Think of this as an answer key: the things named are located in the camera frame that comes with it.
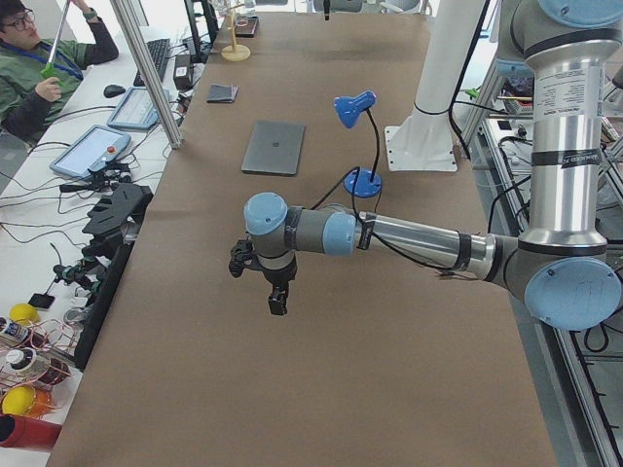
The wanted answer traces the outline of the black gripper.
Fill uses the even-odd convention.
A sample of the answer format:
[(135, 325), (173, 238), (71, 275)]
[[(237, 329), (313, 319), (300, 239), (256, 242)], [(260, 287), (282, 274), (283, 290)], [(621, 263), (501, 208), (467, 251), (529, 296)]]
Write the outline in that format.
[(284, 316), (287, 314), (287, 298), (289, 282), (294, 280), (297, 273), (297, 262), (290, 261), (281, 269), (264, 268), (265, 278), (274, 286), (268, 296), (268, 305), (271, 315)]

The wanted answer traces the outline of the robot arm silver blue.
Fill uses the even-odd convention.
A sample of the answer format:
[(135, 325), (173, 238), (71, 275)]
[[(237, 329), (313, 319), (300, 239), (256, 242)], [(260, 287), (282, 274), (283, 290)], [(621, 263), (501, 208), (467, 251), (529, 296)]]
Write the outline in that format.
[(505, 1), (496, 65), (534, 75), (528, 228), (516, 237), (461, 233), (355, 208), (307, 209), (263, 193), (244, 207), (247, 236), (231, 251), (233, 276), (258, 270), (286, 311), (300, 251), (346, 256), (379, 243), (422, 267), (465, 271), (522, 301), (545, 324), (581, 331), (622, 298), (595, 227), (605, 61), (622, 43), (618, 1)]

